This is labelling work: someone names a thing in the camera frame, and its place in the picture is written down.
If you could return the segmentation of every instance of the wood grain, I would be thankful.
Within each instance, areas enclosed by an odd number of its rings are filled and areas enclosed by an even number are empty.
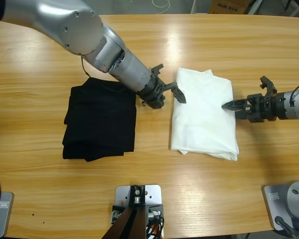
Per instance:
[[[299,18],[250,15],[107,15],[103,21],[147,66],[212,69],[236,98],[299,84]],[[113,80],[92,67],[94,77]],[[159,184],[165,237],[270,230],[261,187],[299,180],[299,120],[237,122],[237,162],[169,150],[172,97],[163,109],[137,100],[135,152],[62,159],[70,89],[87,77],[80,58],[46,36],[0,22],[0,181],[15,193],[7,236],[101,238],[110,227],[115,188]]]

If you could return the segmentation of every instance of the metal mounting plate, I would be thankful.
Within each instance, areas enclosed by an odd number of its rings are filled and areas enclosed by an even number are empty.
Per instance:
[[[9,218],[12,208],[13,193],[1,192],[0,199],[0,238],[2,238],[9,224]]]
[[[119,186],[115,190],[115,206],[125,207],[129,206],[129,198],[130,198],[130,186]],[[161,200],[161,188],[159,185],[145,185],[145,190],[147,191],[147,195],[145,195],[145,203],[146,205],[159,205],[162,204]]]

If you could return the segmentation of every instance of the metal bracket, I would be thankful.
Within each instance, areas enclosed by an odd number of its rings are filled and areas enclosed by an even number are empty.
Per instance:
[[[9,218],[12,208],[14,194],[1,192],[0,199],[0,238],[2,238],[7,231]]]

